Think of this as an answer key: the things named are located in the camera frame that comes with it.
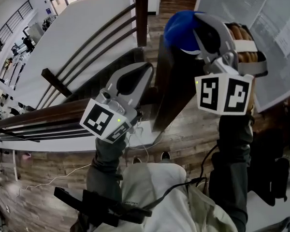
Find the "black strap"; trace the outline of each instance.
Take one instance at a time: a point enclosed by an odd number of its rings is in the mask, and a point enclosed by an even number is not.
[[[156,201],[144,206],[142,209],[150,210],[150,209],[155,208],[159,203],[161,203],[161,201],[166,197],[166,195],[168,195],[176,187],[187,186],[187,185],[195,184],[195,183],[197,183],[197,185],[198,185],[204,179],[206,179],[206,177],[201,177],[201,178],[199,177],[199,178],[192,179],[191,181],[186,182],[186,183],[174,185],[174,186],[170,187],[169,189],[167,189],[161,198],[159,198]]]

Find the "person's arm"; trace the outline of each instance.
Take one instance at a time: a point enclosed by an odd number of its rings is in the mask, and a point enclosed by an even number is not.
[[[122,175],[116,172],[119,157],[126,147],[125,138],[126,136],[123,135],[113,144],[96,139],[96,155],[87,173],[88,191],[95,191],[101,196],[121,202],[119,180],[122,180]],[[70,232],[85,232],[89,228],[90,231],[94,230],[88,222],[88,217],[79,214]]]
[[[219,123],[219,152],[212,156],[209,195],[223,208],[239,232],[247,224],[247,167],[253,141],[250,115],[222,116]]]

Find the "metal railing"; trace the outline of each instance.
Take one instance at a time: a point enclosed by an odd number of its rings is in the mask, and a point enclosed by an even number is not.
[[[30,1],[26,1],[3,25],[0,29],[0,42],[5,44],[7,39],[13,34],[13,31],[18,24],[26,17],[26,15],[32,10]]]

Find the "shoe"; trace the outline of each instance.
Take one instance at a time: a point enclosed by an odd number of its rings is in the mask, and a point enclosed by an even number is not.
[[[171,159],[171,155],[170,155],[170,153],[169,152],[167,152],[167,151],[164,151],[162,154],[161,154],[161,160],[163,160],[163,159]]]
[[[139,159],[138,157],[133,158],[132,160],[132,164],[136,164],[136,163],[141,163],[141,159]]]

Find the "blue cap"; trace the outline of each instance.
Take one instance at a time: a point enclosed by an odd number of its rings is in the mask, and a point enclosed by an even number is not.
[[[197,11],[180,11],[173,15],[164,28],[164,44],[176,46],[185,51],[199,50],[199,45],[193,34],[193,29],[199,26],[194,16]]]

